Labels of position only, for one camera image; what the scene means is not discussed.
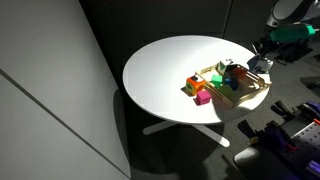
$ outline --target table leg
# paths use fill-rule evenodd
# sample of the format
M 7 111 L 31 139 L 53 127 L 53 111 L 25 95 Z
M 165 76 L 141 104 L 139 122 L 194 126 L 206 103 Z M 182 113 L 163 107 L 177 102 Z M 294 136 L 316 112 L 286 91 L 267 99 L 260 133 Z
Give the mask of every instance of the table leg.
M 170 121 L 163 121 L 161 123 L 146 127 L 143 129 L 144 135 L 149 135 L 158 131 L 161 131 L 163 129 L 169 128 L 171 126 L 177 125 L 178 123 L 170 122 Z
M 196 129 L 198 129 L 203 134 L 209 136 L 211 139 L 213 139 L 217 143 L 221 144 L 222 146 L 224 146 L 224 147 L 230 146 L 230 142 L 226 138 L 220 136 L 219 134 L 217 134 L 216 132 L 207 128 L 206 126 L 204 126 L 204 125 L 192 125 L 192 126 Z

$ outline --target purple block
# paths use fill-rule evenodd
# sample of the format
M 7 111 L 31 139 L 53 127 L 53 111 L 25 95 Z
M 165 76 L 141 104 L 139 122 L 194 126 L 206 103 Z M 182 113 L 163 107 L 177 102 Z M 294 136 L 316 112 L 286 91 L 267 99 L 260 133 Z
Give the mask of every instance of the purple block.
M 197 94 L 197 102 L 199 105 L 209 103 L 210 99 L 211 95 L 207 90 L 199 91 Z

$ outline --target green block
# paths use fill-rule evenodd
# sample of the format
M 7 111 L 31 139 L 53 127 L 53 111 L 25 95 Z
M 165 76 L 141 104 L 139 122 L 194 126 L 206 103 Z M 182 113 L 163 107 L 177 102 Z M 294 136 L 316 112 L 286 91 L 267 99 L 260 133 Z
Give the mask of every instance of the green block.
M 313 35 L 315 35 L 315 30 L 311 25 L 294 25 L 273 30 L 270 33 L 270 38 L 272 41 L 291 42 L 309 38 Z
M 219 67 L 220 71 L 223 71 L 226 68 L 226 66 L 222 62 L 220 62 Z
M 220 75 L 213 75 L 211 78 L 211 82 L 214 84 L 215 87 L 220 87 L 222 84 L 222 76 Z
M 218 88 L 218 90 L 219 90 L 223 95 L 225 95 L 226 97 L 231 97 L 231 96 L 233 95 L 233 90 L 232 90 L 232 88 L 231 88 L 229 85 L 227 85 L 227 84 L 225 84 L 225 85 L 223 85 L 223 86 L 220 86 L 220 87 Z

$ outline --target toy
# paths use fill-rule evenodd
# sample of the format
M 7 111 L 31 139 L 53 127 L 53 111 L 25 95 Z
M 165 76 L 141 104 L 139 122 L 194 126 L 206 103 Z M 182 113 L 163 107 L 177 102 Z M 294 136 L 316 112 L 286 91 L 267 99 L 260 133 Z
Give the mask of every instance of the toy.
M 233 91 L 237 90 L 239 87 L 239 82 L 235 78 L 227 78 L 224 80 L 225 84 L 228 84 Z
M 211 95 L 207 90 L 199 91 L 196 98 L 199 105 L 209 103 L 210 99 L 211 99 Z
M 191 93 L 192 96 L 196 95 L 197 92 L 203 90 L 206 81 L 198 75 L 189 77 L 186 81 L 186 89 Z
M 231 59 L 223 59 L 219 62 L 218 66 L 217 66 L 217 72 L 220 75 L 224 75 L 224 73 L 226 72 L 227 66 L 232 64 L 233 61 Z
M 211 82 L 214 84 L 215 87 L 220 87 L 222 84 L 222 76 L 221 75 L 213 75 L 211 78 Z
M 233 95 L 233 89 L 228 84 L 220 86 L 218 90 L 226 97 L 231 97 Z
M 217 69 L 219 69 L 217 66 L 219 66 L 219 64 L 221 65 L 221 63 L 218 63 L 214 66 L 196 71 L 196 75 L 206 81 L 205 89 L 215 94 L 229 108 L 253 98 L 258 93 L 266 90 L 271 84 L 271 82 L 266 83 L 263 78 L 250 72 L 247 68 L 239 64 L 231 64 L 225 67 L 225 72 L 227 72 L 226 74 L 230 73 L 230 75 L 228 75 L 230 77 L 228 78 L 235 78 L 237 80 L 239 83 L 238 87 L 241 86 L 241 91 L 233 91 L 231 86 L 229 86 L 229 88 L 226 86 L 228 84 L 223 85 L 225 87 L 221 86 L 223 88 L 217 88 L 211 80 L 213 75 L 219 74 L 219 72 L 217 72 Z
M 232 70 L 232 73 L 235 77 L 237 77 L 238 80 L 240 80 L 246 77 L 247 70 L 245 70 L 244 68 L 237 67 Z

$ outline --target colored block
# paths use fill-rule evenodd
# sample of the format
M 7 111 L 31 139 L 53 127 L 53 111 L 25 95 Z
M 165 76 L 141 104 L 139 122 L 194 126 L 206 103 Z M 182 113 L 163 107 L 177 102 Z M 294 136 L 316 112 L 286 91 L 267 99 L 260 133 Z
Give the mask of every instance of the colored block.
M 209 103 L 210 99 L 211 99 L 211 95 L 207 90 L 199 91 L 197 94 L 197 102 L 199 105 Z
M 186 81 L 186 89 L 192 96 L 196 95 L 197 92 L 201 91 L 205 86 L 206 81 L 198 75 L 189 77 Z
M 237 64 L 230 64 L 229 66 L 227 66 L 226 72 L 232 71 L 233 69 L 235 69 L 237 67 L 238 67 Z
M 223 95 L 225 95 L 226 97 L 231 97 L 231 96 L 233 95 L 233 90 L 232 90 L 232 88 L 231 88 L 229 85 L 227 85 L 227 84 L 225 84 L 225 85 L 223 85 L 223 86 L 220 86 L 220 87 L 218 88 L 218 90 L 219 90 Z
M 220 75 L 213 75 L 211 78 L 211 82 L 214 84 L 215 87 L 220 87 L 222 84 L 222 76 Z
M 238 79 L 244 79 L 247 74 L 247 71 L 241 68 L 235 68 L 232 72 Z
M 224 80 L 225 84 L 229 85 L 232 90 L 237 90 L 239 87 L 239 82 L 235 78 L 227 78 Z
M 224 75 L 224 73 L 226 72 L 226 69 L 228 67 L 228 65 L 232 64 L 233 61 L 231 59 L 223 59 L 219 62 L 216 70 L 218 71 L 218 73 L 220 75 Z

